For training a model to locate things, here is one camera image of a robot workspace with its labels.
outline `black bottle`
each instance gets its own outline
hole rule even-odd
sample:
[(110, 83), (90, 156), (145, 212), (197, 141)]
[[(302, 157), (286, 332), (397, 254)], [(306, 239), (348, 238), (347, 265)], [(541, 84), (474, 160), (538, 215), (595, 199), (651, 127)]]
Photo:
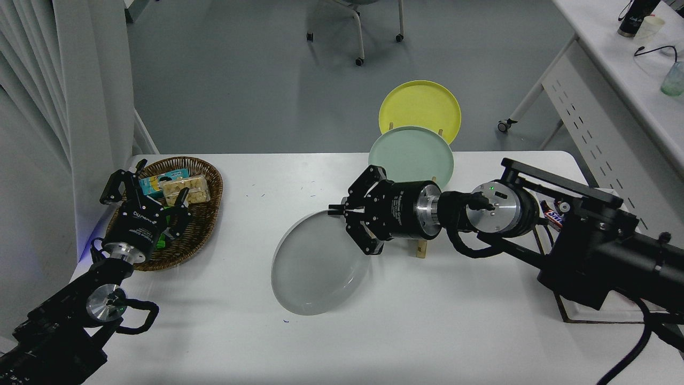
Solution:
[(634, 37), (644, 21), (644, 17), (650, 15), (651, 12), (658, 6), (660, 0), (634, 0), (629, 11), (624, 16), (622, 24), (618, 29), (620, 35), (628, 38)]

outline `oval wicker basket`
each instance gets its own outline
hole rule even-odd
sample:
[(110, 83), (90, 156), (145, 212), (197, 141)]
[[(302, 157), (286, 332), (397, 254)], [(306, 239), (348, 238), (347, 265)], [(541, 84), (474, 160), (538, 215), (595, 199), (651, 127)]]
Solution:
[[(188, 209), (192, 214), (192, 220), (187, 225), (183, 235), (176, 240), (167, 241), (165, 248), (154, 250), (149, 260), (134, 265), (135, 270), (162, 270), (190, 259), (204, 246), (216, 224), (218, 210), (221, 206), (221, 196), (223, 195), (223, 179), (221, 173), (208, 162), (189, 156), (167, 158), (149, 164), (142, 171), (140, 177), (151, 177), (177, 169), (187, 169), (190, 176), (204, 175), (207, 179), (211, 199), (205, 203), (190, 205)], [(163, 197), (157, 201), (166, 204)], [(107, 233), (109, 233), (114, 218), (117, 216), (118, 210), (114, 212), (114, 216), (107, 226)]]

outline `gray plate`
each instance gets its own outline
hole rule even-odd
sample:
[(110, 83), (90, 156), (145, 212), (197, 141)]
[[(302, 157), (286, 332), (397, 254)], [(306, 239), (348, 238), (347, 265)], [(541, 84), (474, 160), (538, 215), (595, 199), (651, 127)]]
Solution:
[(271, 269), (278, 302), (300, 315), (325, 313), (358, 288), (370, 257), (337, 217), (318, 212), (297, 222), (280, 240)]

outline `chair caster wheel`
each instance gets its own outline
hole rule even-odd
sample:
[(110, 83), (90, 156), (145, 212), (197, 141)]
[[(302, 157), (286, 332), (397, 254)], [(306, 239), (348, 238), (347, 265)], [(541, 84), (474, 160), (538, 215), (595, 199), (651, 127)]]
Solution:
[(501, 132), (508, 132), (508, 129), (511, 128), (510, 123), (506, 121), (499, 121), (499, 124), (497, 126), (497, 129)]

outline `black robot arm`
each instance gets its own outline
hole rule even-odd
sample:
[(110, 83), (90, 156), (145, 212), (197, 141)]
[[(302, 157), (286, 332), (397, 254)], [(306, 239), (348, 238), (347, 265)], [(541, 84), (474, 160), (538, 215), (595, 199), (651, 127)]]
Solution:
[[(360, 246), (377, 245), (361, 247), (369, 255), (379, 254), (384, 241), (433, 239), (445, 228), (459, 253), (470, 258), (508, 253), (538, 268), (538, 281), (569, 300), (597, 310), (611, 290), (634, 300), (644, 311), (646, 325), (639, 349), (600, 383), (638, 354), (651, 331), (684, 351), (681, 333), (666, 325), (684, 323), (684, 250), (668, 244), (669, 233), (658, 239), (637, 233), (637, 217), (621, 210), (622, 199), (607, 192), (511, 159), (504, 158), (501, 165), (500, 179), (470, 193), (441, 192), (429, 181), (395, 183), (386, 179), (382, 167), (369, 166), (359, 178), (365, 182), (357, 180), (350, 196), (342, 205), (330, 205), (328, 214), (344, 215), (347, 232)], [(508, 240), (548, 222), (540, 217), (540, 205), (530, 191), (563, 207), (562, 230), (548, 254)], [(470, 248), (461, 240), (462, 232), (476, 232), (488, 246)], [(642, 299), (668, 313), (650, 313)]]
[[(172, 239), (183, 233), (189, 212), (183, 204), (187, 188), (166, 209), (142, 193), (138, 178), (145, 163), (139, 162), (135, 172), (118, 170), (109, 178), (100, 202), (123, 203), (102, 240), (103, 249), (93, 243), (88, 272), (32, 310), (14, 330), (18, 345), (0, 357), (0, 385), (81, 384), (107, 362), (102, 349), (114, 333), (140, 334), (154, 323), (157, 304), (127, 298), (120, 285), (133, 273), (133, 264), (150, 257), (162, 232)], [(121, 326), (127, 308), (148, 312), (143, 325)], [(99, 330), (91, 336), (87, 327)]]

